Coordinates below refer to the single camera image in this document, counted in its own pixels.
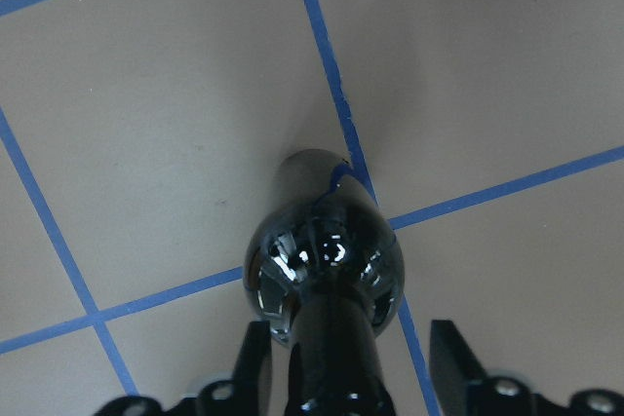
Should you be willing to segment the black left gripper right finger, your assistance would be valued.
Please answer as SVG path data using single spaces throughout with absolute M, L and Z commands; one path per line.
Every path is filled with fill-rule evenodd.
M 433 320 L 429 371 L 446 415 L 621 415 L 623 395 L 588 389 L 559 405 L 509 375 L 490 375 L 451 320 Z

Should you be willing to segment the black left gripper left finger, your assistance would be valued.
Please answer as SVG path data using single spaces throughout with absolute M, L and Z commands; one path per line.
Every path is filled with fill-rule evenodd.
M 98 415 L 266 415 L 272 387 L 269 323 L 249 323 L 230 377 L 214 380 L 169 409 L 152 397 L 118 397 Z

